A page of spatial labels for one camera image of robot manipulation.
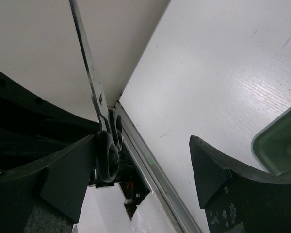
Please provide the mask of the green cantilever toolbox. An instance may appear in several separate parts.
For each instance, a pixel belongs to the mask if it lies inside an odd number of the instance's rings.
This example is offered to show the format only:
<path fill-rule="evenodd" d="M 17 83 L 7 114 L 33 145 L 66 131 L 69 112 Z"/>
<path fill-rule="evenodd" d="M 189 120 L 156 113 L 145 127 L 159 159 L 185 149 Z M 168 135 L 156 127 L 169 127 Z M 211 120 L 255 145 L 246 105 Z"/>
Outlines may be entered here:
<path fill-rule="evenodd" d="M 265 171 L 291 179 L 291 107 L 255 135 L 251 151 Z"/>

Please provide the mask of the black handled scissors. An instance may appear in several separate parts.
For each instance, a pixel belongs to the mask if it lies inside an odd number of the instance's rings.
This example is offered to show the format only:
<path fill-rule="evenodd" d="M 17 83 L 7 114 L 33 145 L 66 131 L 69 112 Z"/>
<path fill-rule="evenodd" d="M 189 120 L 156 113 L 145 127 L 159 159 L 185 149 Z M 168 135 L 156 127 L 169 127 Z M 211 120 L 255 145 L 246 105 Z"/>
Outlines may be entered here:
<path fill-rule="evenodd" d="M 123 144 L 121 115 L 107 105 L 102 82 L 96 74 L 78 4 L 75 0 L 71 0 L 69 4 L 92 91 L 92 102 L 100 125 L 100 131 L 97 133 L 97 174 L 103 182 L 111 183 L 116 179 L 120 165 L 119 152 Z"/>

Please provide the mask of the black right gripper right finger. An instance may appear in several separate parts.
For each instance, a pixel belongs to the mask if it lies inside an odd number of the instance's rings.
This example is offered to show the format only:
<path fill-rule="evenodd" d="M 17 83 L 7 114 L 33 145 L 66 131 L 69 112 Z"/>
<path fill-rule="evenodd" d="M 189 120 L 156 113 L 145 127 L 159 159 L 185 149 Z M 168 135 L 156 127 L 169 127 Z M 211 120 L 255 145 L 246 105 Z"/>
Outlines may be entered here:
<path fill-rule="evenodd" d="M 190 137 L 194 181 L 211 233 L 291 233 L 291 180 Z"/>

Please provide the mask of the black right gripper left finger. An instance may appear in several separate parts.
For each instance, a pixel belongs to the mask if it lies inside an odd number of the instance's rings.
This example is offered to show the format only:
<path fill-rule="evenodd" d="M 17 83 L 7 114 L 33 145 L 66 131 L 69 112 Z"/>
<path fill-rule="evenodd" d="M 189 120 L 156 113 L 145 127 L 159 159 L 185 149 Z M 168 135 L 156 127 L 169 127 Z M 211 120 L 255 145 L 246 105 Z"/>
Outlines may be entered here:
<path fill-rule="evenodd" d="M 94 136 L 0 175 L 0 233 L 70 233 L 94 165 Z"/>

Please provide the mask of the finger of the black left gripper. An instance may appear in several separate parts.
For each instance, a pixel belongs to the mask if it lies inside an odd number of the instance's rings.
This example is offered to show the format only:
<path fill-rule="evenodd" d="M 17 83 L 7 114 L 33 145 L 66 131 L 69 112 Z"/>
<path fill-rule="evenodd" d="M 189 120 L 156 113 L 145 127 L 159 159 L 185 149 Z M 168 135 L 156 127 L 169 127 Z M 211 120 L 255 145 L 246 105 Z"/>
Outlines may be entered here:
<path fill-rule="evenodd" d="M 0 72 L 0 173 L 96 134 L 99 124 L 30 92 Z"/>

